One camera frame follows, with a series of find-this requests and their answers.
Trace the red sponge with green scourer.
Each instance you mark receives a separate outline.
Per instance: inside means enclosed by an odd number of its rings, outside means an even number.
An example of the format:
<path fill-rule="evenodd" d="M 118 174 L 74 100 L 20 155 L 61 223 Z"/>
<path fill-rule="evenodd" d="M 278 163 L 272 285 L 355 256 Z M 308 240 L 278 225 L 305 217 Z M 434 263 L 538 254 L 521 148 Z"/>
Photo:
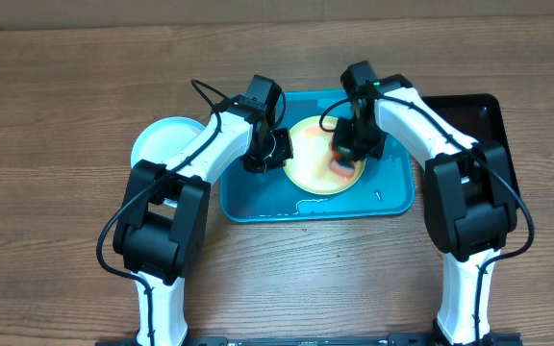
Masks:
<path fill-rule="evenodd" d="M 356 174 L 357 162 L 345 158 L 336 151 L 332 152 L 333 157 L 329 163 L 329 169 L 343 178 L 352 178 Z"/>

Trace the yellow plate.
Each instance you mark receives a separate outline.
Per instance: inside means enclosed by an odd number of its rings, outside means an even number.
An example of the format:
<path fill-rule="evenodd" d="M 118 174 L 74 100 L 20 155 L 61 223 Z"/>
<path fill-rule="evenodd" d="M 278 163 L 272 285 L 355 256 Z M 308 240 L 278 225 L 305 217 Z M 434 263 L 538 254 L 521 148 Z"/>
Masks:
<path fill-rule="evenodd" d="M 331 169 L 335 160 L 330 144 L 333 134 L 319 127 L 320 116 L 307 117 L 290 128 L 292 158 L 284 170 L 301 189 L 319 195 L 343 192 L 354 185 L 365 170 L 366 160 L 354 163 L 354 172 L 344 175 Z"/>

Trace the light blue plate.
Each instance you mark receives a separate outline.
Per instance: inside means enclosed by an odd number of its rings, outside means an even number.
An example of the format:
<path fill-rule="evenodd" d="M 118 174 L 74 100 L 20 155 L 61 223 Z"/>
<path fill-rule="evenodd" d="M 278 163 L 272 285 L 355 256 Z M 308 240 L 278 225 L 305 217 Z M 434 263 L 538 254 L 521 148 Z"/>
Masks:
<path fill-rule="evenodd" d="M 205 126 L 183 116 L 163 118 L 145 128 L 137 137 L 131 151 L 132 167 L 141 160 L 162 163 L 189 145 Z"/>

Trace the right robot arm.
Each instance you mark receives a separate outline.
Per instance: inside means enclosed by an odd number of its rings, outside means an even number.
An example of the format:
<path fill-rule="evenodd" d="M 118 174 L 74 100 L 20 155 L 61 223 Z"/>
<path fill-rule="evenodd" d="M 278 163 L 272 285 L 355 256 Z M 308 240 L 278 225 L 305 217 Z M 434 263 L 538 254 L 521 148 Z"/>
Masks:
<path fill-rule="evenodd" d="M 422 97 L 413 86 L 346 88 L 353 115 L 340 119 L 333 149 L 341 167 L 378 153 L 392 136 L 423 170 L 424 222 L 443 255 L 442 296 L 428 345 L 519 345 L 491 330 L 496 263 L 522 208 L 501 110 L 490 94 Z"/>

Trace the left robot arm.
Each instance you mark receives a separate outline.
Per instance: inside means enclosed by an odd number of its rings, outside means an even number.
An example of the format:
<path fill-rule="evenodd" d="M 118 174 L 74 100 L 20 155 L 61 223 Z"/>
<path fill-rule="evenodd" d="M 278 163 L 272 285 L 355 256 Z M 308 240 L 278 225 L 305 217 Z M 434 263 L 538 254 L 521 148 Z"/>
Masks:
<path fill-rule="evenodd" d="M 236 160 L 265 173 L 292 156 L 289 133 L 265 111 L 233 106 L 207 125 L 187 117 L 159 120 L 137 138 L 120 210 L 106 225 L 134 281 L 139 329 L 132 345 L 182 345 L 185 278 L 206 233 L 213 184 Z"/>

